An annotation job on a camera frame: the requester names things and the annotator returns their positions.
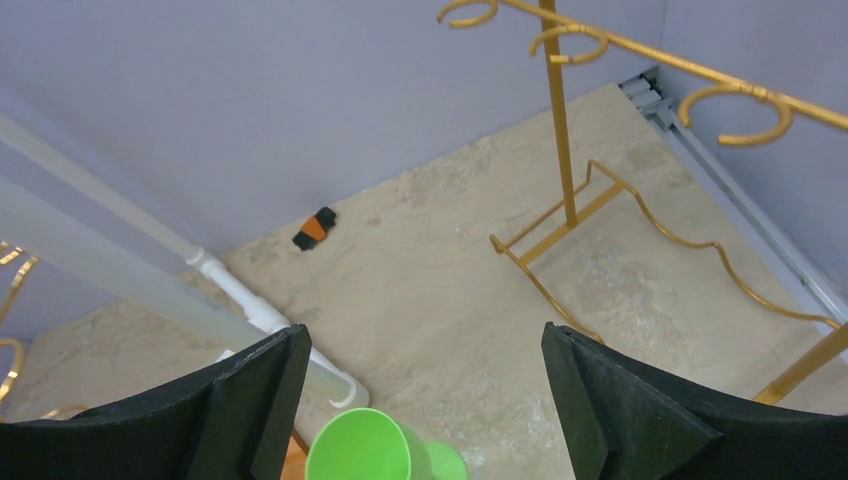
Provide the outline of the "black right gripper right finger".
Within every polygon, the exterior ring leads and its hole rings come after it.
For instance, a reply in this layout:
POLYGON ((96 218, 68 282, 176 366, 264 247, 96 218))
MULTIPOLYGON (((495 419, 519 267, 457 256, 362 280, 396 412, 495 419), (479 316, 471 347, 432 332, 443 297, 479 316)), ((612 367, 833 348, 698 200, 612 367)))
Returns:
POLYGON ((769 406, 635 360, 565 325, 541 349, 578 479, 844 479, 847 418, 769 406))

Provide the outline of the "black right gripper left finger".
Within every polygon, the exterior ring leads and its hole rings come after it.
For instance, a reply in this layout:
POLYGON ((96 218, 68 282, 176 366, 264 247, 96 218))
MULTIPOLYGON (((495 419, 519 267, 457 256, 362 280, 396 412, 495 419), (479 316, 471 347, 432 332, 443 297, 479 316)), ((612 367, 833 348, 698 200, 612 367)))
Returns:
POLYGON ((278 479, 312 347, 303 325, 67 420, 1 426, 4 479, 278 479))

